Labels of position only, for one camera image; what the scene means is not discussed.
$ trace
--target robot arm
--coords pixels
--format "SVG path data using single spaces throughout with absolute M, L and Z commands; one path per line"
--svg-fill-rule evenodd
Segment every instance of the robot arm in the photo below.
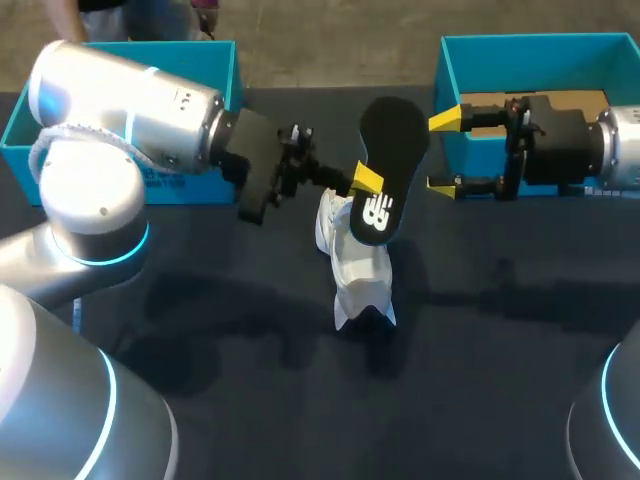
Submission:
M 594 122 L 580 110 L 555 110 L 548 97 L 522 97 L 503 107 L 459 105 L 429 120 L 431 131 L 469 132 L 504 126 L 506 164 L 496 178 L 429 178 L 455 198 L 518 197 L 522 181 L 554 185 L 560 195 L 580 192 L 587 178 L 604 190 L 640 189 L 640 107 L 610 107 Z
M 132 159 L 189 174 L 219 168 L 239 192 L 240 219 L 255 224 L 307 181 L 342 196 L 382 190 L 361 163 L 354 175 L 321 165 L 311 129 L 230 112 L 214 89 L 82 45 L 44 48 L 29 107 L 44 127 L 29 163 L 48 220 L 0 241 L 0 284 L 45 308 L 123 283 L 144 265 L 150 227 Z

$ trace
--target new balance logo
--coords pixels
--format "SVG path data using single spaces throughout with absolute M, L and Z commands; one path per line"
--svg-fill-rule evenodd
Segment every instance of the new balance logo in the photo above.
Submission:
M 362 219 L 367 225 L 373 226 L 379 232 L 384 232 L 389 223 L 389 212 L 387 209 L 393 205 L 393 198 L 381 193 L 367 198 L 362 210 Z

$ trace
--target cable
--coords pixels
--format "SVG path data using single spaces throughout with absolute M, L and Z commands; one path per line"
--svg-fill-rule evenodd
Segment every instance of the cable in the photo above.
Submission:
M 175 170 L 173 169 L 161 167 L 155 164 L 147 155 L 142 153 L 122 137 L 107 130 L 106 128 L 94 127 L 82 123 L 61 123 L 54 125 L 53 127 L 42 129 L 38 139 L 31 148 L 31 152 L 29 152 L 29 169 L 31 170 L 31 175 L 36 183 L 40 182 L 40 173 L 42 170 L 41 159 L 43 152 L 48 150 L 55 140 L 60 138 L 82 141 L 98 140 L 119 148 L 141 165 L 164 173 L 175 173 Z

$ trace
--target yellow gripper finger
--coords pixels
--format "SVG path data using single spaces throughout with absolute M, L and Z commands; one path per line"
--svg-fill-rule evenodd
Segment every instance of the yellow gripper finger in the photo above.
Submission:
M 351 190 L 364 190 L 365 192 L 377 195 L 382 193 L 383 185 L 384 178 L 368 168 L 362 162 L 358 161 L 356 172 L 353 174 Z
M 447 197 L 456 199 L 456 186 L 455 185 L 431 185 L 429 177 L 427 177 L 427 188 L 434 192 L 441 193 Z
M 430 132 L 459 132 L 462 123 L 462 107 L 455 107 L 445 110 L 442 113 L 429 118 Z

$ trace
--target blue light ring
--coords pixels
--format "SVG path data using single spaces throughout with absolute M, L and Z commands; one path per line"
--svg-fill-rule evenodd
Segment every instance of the blue light ring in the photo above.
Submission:
M 627 455 L 631 463 L 633 463 L 636 466 L 636 468 L 640 470 L 640 460 L 638 460 L 638 457 L 636 457 L 636 455 L 633 453 L 631 448 L 629 448 L 629 445 L 627 445 L 627 442 L 625 442 L 624 438 L 622 438 L 622 434 L 620 433 L 620 430 L 618 430 L 618 427 L 616 426 L 616 423 L 613 420 L 613 416 L 611 415 L 609 400 L 607 398 L 607 386 L 606 386 L 607 373 L 609 371 L 609 365 L 611 363 L 611 359 L 613 358 L 613 354 L 616 352 L 619 346 L 620 345 L 617 345 L 613 349 L 611 354 L 609 354 L 609 358 L 607 358 L 607 361 L 605 362 L 604 368 L 602 370 L 602 380 L 600 382 L 600 391 L 602 393 L 602 406 L 604 408 L 604 414 L 605 414 L 605 417 L 607 418 L 607 422 L 609 423 L 609 428 L 611 428 L 611 432 L 613 433 L 613 436 L 615 437 L 616 441 L 620 445 L 620 448 L 622 448 L 622 451 Z
M 147 228 L 144 231 L 144 235 L 142 236 L 142 240 L 140 240 L 140 243 L 138 243 L 138 245 L 136 245 L 128 253 L 125 253 L 124 255 L 121 255 L 120 257 L 114 258 L 112 260 L 101 260 L 99 262 L 94 262 L 91 260 L 82 260 L 80 258 L 72 257 L 70 255 L 67 255 L 67 257 L 69 257 L 74 262 L 78 262 L 82 265 L 87 265 L 89 267 L 106 267 L 108 265 L 115 265 L 116 263 L 124 262 L 125 260 L 128 260 L 129 258 L 133 257 L 136 253 L 138 253 L 142 249 L 144 244 L 147 242 L 147 239 L 149 238 L 150 228 L 151 228 L 150 225 L 147 223 Z
M 107 374 L 109 377 L 109 403 L 107 405 L 107 415 L 105 416 L 104 424 L 102 425 L 102 430 L 100 431 L 100 435 L 98 436 L 98 440 L 96 441 L 89 458 L 83 465 L 80 472 L 75 476 L 74 480 L 86 480 L 86 478 L 91 473 L 91 470 L 98 462 L 102 451 L 104 450 L 104 446 L 107 443 L 107 439 L 109 438 L 109 434 L 111 433 L 111 428 L 113 427 L 113 420 L 116 416 L 116 403 L 118 399 L 118 386 L 116 384 L 116 374 L 113 370 L 113 365 L 111 364 L 111 360 L 107 357 L 102 350 L 98 349 L 100 355 L 102 355 L 102 359 L 107 367 Z

